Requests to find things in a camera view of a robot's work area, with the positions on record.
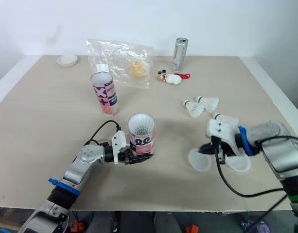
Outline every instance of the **silver can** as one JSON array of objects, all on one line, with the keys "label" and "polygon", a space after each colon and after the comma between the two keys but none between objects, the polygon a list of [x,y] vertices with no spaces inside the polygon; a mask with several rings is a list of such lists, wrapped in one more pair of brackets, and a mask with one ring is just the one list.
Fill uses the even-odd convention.
[{"label": "silver can", "polygon": [[186,57],[188,47],[188,39],[186,38],[177,38],[175,44],[175,51],[173,56],[173,66],[172,70],[178,72],[181,70],[184,58]]}]

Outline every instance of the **red object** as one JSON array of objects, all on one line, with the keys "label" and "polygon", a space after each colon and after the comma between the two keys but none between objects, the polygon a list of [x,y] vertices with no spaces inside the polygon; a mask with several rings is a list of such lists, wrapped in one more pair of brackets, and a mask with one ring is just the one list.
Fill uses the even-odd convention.
[{"label": "red object", "polygon": [[84,226],[83,226],[83,223],[76,220],[75,221],[75,224],[74,224],[74,227],[72,227],[72,224],[71,224],[71,232],[84,232]]},{"label": "red object", "polygon": [[186,233],[198,233],[198,227],[195,225],[186,227]]},{"label": "red object", "polygon": [[179,74],[179,73],[174,73],[176,75],[179,75],[182,79],[189,79],[190,78],[190,74]]}]

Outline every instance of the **white shuttlecock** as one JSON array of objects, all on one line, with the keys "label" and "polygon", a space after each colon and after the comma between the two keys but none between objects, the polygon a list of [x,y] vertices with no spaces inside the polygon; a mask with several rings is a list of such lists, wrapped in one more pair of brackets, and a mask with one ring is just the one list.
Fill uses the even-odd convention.
[{"label": "white shuttlecock", "polygon": [[219,120],[221,122],[230,124],[230,125],[235,126],[235,127],[237,127],[240,123],[240,120],[237,117],[233,117],[233,116],[229,117],[229,116],[222,115],[220,113],[214,113],[213,118],[215,120]]},{"label": "white shuttlecock", "polygon": [[206,98],[206,97],[198,96],[196,97],[196,101],[203,104],[207,112],[212,113],[218,106],[219,98],[218,97]]},{"label": "white shuttlecock", "polygon": [[128,121],[129,131],[136,136],[143,136],[152,133],[154,127],[154,118],[146,113],[134,114]]},{"label": "white shuttlecock", "polygon": [[183,101],[183,106],[188,109],[191,117],[196,118],[204,111],[204,106],[201,103],[191,102],[188,100]]}]

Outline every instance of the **cable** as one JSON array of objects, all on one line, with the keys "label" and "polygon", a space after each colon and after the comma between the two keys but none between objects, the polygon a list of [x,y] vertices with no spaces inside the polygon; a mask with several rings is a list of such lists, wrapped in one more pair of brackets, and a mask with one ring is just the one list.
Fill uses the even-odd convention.
[{"label": "cable", "polygon": [[75,211],[72,211],[72,213],[73,213],[75,219],[76,219],[76,220],[79,220],[77,213],[76,213]]},{"label": "cable", "polygon": [[105,126],[107,123],[113,122],[114,124],[116,124],[116,131],[121,130],[120,125],[118,124],[118,122],[114,121],[114,120],[107,120],[106,122],[104,122],[97,130],[96,132],[91,136],[91,138],[85,143],[85,145],[90,144],[92,141],[94,141],[95,143],[97,143],[97,145],[99,145],[99,143],[94,140],[94,137],[96,136],[96,134],[99,132],[99,130]]},{"label": "cable", "polygon": [[95,211],[92,212],[92,216],[91,216],[91,219],[90,219],[90,222],[89,223],[92,222],[92,220],[94,219],[94,216],[95,216]]},{"label": "cable", "polygon": [[[96,143],[98,146],[100,146],[100,143],[97,142],[95,139],[92,139],[90,142],[94,142],[94,143]],[[87,141],[87,142],[84,144],[84,146],[90,144],[90,142]]]},{"label": "cable", "polygon": [[215,157],[216,157],[216,164],[217,164],[217,167],[218,167],[218,171],[219,171],[219,175],[221,177],[221,179],[223,180],[223,182],[226,184],[226,186],[233,192],[235,193],[236,195],[242,197],[242,198],[254,198],[254,197],[257,197],[257,196],[260,196],[260,195],[263,195],[263,194],[267,194],[267,193],[273,193],[273,192],[277,192],[277,191],[284,191],[284,189],[282,188],[275,188],[275,189],[270,189],[270,190],[266,190],[266,191],[263,191],[263,192],[260,192],[260,193],[255,193],[255,194],[242,194],[242,193],[239,193],[238,191],[236,191],[226,180],[225,176],[223,175],[222,173],[222,170],[221,170],[221,167],[220,167],[220,162],[219,162],[219,157],[218,157],[218,150],[215,149],[214,150],[215,152]]},{"label": "cable", "polygon": [[70,215],[68,215],[67,224],[66,224],[66,226],[65,226],[65,228],[64,228],[64,230],[63,230],[62,233],[65,233],[65,232],[66,232],[66,230],[67,230],[67,228],[68,228],[68,226],[69,226],[69,223],[70,223]]},{"label": "cable", "polygon": [[296,141],[298,141],[298,137],[294,137],[294,136],[289,136],[289,135],[281,135],[281,136],[274,136],[274,137],[268,137],[266,139],[262,139],[262,140],[257,140],[255,141],[256,146],[258,147],[259,150],[262,149],[262,143],[272,140],[272,139],[278,139],[278,138],[286,138],[286,139],[294,139]]},{"label": "cable", "polygon": [[261,215],[250,227],[247,228],[247,230],[244,231],[244,233],[249,232],[260,220],[262,220],[266,215],[268,215],[275,207],[277,207],[283,200],[285,200],[287,197],[287,194],[284,195],[278,202],[276,202],[270,209],[268,209],[263,215]]}]

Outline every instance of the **shuttlecock tube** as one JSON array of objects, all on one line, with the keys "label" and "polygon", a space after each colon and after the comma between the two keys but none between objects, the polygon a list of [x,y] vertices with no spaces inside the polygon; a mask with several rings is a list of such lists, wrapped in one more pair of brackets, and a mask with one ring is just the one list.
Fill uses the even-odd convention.
[{"label": "shuttlecock tube", "polygon": [[154,154],[155,120],[146,113],[137,113],[128,120],[129,141],[133,156]]}]

